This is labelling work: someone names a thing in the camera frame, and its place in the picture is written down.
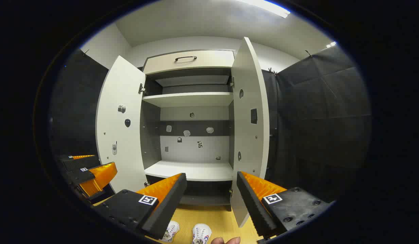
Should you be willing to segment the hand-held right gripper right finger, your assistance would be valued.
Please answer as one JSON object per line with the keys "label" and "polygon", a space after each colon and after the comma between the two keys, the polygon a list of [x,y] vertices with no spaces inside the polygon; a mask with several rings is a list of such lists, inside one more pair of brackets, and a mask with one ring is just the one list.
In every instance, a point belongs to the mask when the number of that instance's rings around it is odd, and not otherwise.
{"label": "hand-held right gripper right finger", "polygon": [[264,239],[292,232],[330,207],[301,187],[285,189],[244,171],[238,171],[236,184],[257,234]]}

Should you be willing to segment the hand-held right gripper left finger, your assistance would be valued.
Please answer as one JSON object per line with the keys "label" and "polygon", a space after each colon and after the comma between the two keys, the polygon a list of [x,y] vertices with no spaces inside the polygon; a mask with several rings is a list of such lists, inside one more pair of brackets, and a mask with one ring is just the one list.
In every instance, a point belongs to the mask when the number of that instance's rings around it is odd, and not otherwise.
{"label": "hand-held right gripper left finger", "polygon": [[186,187],[186,174],[179,173],[137,192],[123,189],[92,209],[129,234],[161,239]]}

